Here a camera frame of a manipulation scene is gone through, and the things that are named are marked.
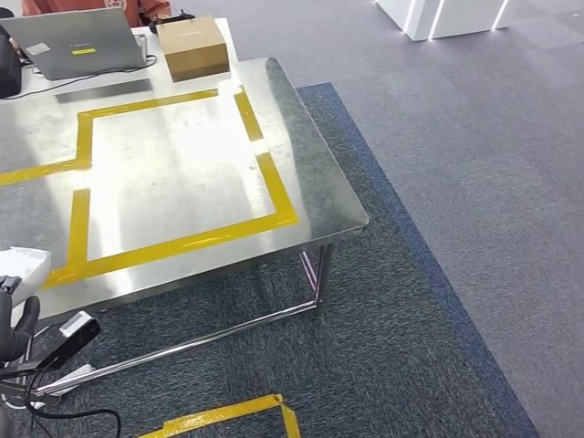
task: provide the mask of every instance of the dark gray carpet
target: dark gray carpet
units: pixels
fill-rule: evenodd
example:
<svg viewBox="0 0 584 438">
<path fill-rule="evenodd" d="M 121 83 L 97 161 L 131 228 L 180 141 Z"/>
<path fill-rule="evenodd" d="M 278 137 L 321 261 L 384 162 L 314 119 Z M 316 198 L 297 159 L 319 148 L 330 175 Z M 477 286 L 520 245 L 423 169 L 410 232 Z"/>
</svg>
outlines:
<svg viewBox="0 0 584 438">
<path fill-rule="evenodd" d="M 116 409 L 123 436 L 132 436 L 279 392 L 303 437 L 536 436 L 332 87 L 300 92 L 370 217 L 364 234 L 337 247 L 323 319 L 305 314 L 118 373 L 75 390 L 59 409 Z M 102 333 L 69 368 L 124 360 L 307 293 L 300 264 L 290 259 L 115 308 L 99 315 Z M 27 436 L 28 414 L 14 419 L 17 436 Z M 45 423 L 60 437 L 114 433 L 107 417 Z M 188 436 L 283 428 L 272 411 Z"/>
<path fill-rule="evenodd" d="M 417 44 L 371 0 L 173 3 L 332 82 L 537 429 L 582 436 L 584 1 Z"/>
</svg>

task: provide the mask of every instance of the table top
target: table top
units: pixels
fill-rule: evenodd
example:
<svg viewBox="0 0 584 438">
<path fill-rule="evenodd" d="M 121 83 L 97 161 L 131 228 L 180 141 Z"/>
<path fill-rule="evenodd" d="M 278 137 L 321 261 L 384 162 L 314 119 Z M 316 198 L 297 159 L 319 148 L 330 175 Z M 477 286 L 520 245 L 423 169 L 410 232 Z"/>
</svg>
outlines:
<svg viewBox="0 0 584 438">
<path fill-rule="evenodd" d="M 47 322 L 367 223 L 275 58 L 0 105 L 0 154 L 2 242 L 52 253 Z"/>
<path fill-rule="evenodd" d="M 227 53 L 229 57 L 229 62 L 231 64 L 236 64 L 238 62 L 237 53 L 235 53 L 235 48 L 233 44 L 233 39 L 232 38 L 232 33 L 229 29 L 229 25 L 227 22 L 227 19 L 216 18 L 215 23 L 217 24 L 217 27 L 219 27 L 219 30 L 223 36 L 223 39 L 227 45 Z M 153 82 L 166 82 L 171 80 L 170 73 L 168 72 L 168 68 L 164 62 L 164 53 L 161 51 L 158 36 L 150 32 L 150 29 L 148 26 L 133 27 L 131 31 L 134 35 L 144 35 L 146 37 L 146 50 L 148 51 L 148 54 L 155 55 L 158 58 L 158 61 L 150 68 L 146 68 L 134 73 L 110 73 L 107 75 L 98 76 L 97 78 L 81 80 L 58 89 L 49 90 L 45 92 L 44 94 L 63 94 L 80 89 L 94 89 L 97 87 L 119 84 L 138 79 L 149 79 Z M 45 79 L 42 75 L 33 74 L 32 68 L 23 68 L 22 70 L 22 91 L 20 92 L 20 95 L 34 91 L 46 90 L 51 87 L 70 82 L 71 80 L 72 79 L 48 80 Z M 35 95 L 26 96 L 23 99 L 32 99 L 34 96 Z M 0 105 L 5 105 L 6 102 L 7 101 L 2 102 L 0 100 Z"/>
</svg>

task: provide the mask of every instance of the black bag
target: black bag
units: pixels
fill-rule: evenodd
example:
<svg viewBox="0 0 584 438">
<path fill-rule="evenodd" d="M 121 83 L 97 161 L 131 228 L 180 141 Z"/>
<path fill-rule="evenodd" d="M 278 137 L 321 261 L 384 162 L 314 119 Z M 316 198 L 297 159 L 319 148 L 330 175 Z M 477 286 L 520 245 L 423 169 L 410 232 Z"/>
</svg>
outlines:
<svg viewBox="0 0 584 438">
<path fill-rule="evenodd" d="M 0 35 L 0 99 L 19 94 L 22 87 L 22 67 L 8 38 Z"/>
</svg>

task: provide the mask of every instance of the white robot part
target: white robot part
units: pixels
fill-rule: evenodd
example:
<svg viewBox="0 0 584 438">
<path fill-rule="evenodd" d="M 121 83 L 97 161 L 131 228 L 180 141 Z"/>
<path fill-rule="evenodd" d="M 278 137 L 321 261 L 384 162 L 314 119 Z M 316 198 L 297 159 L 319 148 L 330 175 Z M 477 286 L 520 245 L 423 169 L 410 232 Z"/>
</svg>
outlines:
<svg viewBox="0 0 584 438">
<path fill-rule="evenodd" d="M 19 276 L 20 284 L 12 295 L 15 308 L 33 296 L 51 269 L 51 253 L 42 249 L 11 247 L 0 251 L 0 275 Z"/>
</svg>

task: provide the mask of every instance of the led light strip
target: led light strip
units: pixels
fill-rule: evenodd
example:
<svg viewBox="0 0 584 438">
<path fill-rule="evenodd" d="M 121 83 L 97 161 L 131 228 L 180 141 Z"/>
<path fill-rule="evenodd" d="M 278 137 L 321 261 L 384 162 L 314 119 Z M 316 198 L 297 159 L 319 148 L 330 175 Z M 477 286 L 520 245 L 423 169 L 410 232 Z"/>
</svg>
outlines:
<svg viewBox="0 0 584 438">
<path fill-rule="evenodd" d="M 434 17 L 434 23 L 432 24 L 430 34 L 428 36 L 429 40 L 432 39 L 434 37 L 434 33 L 436 32 L 436 26 L 438 25 L 438 20 L 442 14 L 443 7 L 444 7 L 444 0 L 440 0 L 440 5 L 438 5 L 438 11 L 436 11 L 436 15 Z"/>
<path fill-rule="evenodd" d="M 410 27 L 410 24 L 412 22 L 412 16 L 414 14 L 415 6 L 416 6 L 416 0 L 411 0 L 411 2 L 410 2 L 410 9 L 407 11 L 407 17 L 406 18 L 406 23 L 404 25 L 404 34 L 407 33 L 407 29 Z"/>
<path fill-rule="evenodd" d="M 499 22 L 501 21 L 503 13 L 505 12 L 505 9 L 507 8 L 509 3 L 509 0 L 503 0 L 503 5 L 501 5 L 501 9 L 499 10 L 499 14 L 497 14 L 496 18 L 494 19 L 493 26 L 491 27 L 491 30 L 496 30 L 496 28 L 499 26 Z"/>
</svg>

